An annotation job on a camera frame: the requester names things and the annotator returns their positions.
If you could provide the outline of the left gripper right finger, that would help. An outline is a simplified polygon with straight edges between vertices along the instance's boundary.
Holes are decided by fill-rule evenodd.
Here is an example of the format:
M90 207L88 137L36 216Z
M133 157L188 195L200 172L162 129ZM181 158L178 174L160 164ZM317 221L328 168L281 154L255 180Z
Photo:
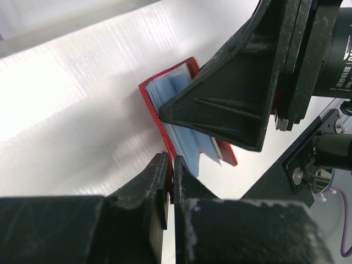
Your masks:
M193 176L185 159L174 162L176 263L225 263L225 203Z

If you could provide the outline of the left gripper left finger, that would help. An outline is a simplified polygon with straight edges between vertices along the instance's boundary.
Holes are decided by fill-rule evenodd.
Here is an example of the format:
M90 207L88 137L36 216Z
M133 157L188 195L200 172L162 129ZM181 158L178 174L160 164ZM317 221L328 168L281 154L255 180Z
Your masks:
M168 185L169 155L161 152L109 196L115 210L113 263L161 263L168 218Z

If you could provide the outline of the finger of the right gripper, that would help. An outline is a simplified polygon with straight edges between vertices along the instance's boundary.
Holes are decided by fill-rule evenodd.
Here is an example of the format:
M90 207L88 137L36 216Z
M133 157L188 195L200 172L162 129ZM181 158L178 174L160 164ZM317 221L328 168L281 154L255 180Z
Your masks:
M285 8L285 1L260 1L191 84L160 108L160 119L260 152L281 66Z

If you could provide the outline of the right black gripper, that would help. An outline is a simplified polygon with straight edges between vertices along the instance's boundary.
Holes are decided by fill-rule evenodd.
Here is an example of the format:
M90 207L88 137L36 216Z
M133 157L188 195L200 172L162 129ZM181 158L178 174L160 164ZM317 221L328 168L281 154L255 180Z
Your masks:
M278 130L305 118L311 97L351 98L351 8L341 1L287 1L282 33L289 34L274 109Z

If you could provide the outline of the red leather card holder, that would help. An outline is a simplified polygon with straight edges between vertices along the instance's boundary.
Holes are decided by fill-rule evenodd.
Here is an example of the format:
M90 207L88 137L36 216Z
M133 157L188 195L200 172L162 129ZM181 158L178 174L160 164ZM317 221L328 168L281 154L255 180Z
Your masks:
M264 80L263 74L266 74L267 71L259 72L260 74L256 74L256 76L252 73L249 76L249 69L247 69L249 66L247 67L246 65L242 68L237 66L234 68L240 82L228 81L232 86L231 89L226 88L225 91L231 93L226 97L225 92L221 92L221 95L217 97L219 99L228 99L229 97L229 102L243 103L236 109L247 110L250 114L262 117L259 115L261 114L259 110L263 110L264 99L262 97L266 95L264 86L268 84L268 81ZM220 183L223 183L225 187L217 187L217 189L225 193L222 196L225 195L224 197L227 198L243 197L245 190L249 190L259 180L261 175L268 170L268 164L273 163L269 162L270 157L268 155L265 155L264 152L253 152L242 148L238 152L240 150L238 146L234 152L228 139L220 139L192 128L167 124L160 120L160 107L185 89L199 72L200 68L196 59L189 57L141 82L139 91L156 127L158 127L166 151L169 154L169 164L174 162L176 155L183 156L190 172L197 178L199 176L202 153L215 163L221 164L222 161L236 169L219 170L219 173L225 173L223 177L228 179L220 180ZM217 98L214 92L211 93L210 97L205 97L210 99ZM208 105L205 106L206 114L210 114L210 110L215 109ZM250 140L255 139L254 136L259 136L260 120L254 117L245 117L239 113L229 114L227 112L222 116L221 112L216 109L215 114L210 117L213 117L211 121L215 121L217 126L221 124L232 125L231 128L240 129L238 133L240 143L250 143ZM233 180L229 180L230 174L235 175L232 176Z

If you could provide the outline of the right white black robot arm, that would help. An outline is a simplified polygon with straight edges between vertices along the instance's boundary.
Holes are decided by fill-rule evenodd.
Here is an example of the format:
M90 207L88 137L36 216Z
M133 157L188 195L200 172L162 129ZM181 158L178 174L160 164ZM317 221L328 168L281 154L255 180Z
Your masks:
M259 1L159 115L259 152L270 115L278 130L290 131L313 96L343 103L316 118L245 194L312 205L313 193L328 185L321 170L351 170L351 136L337 128L341 114L351 115L351 9L340 1Z

